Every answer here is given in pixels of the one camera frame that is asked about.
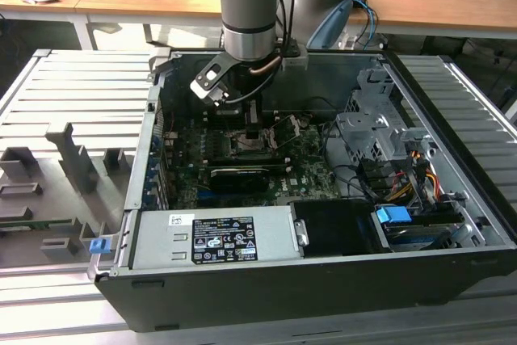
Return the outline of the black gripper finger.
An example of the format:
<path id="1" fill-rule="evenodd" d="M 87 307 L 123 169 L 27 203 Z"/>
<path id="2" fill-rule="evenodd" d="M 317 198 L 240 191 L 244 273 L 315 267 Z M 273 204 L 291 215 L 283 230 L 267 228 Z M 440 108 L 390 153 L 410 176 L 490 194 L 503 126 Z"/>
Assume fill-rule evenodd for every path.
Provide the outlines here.
<path id="1" fill-rule="evenodd" d="M 247 103 L 246 131 L 257 132 L 259 130 L 259 115 L 257 113 L 257 103 L 251 99 Z"/>

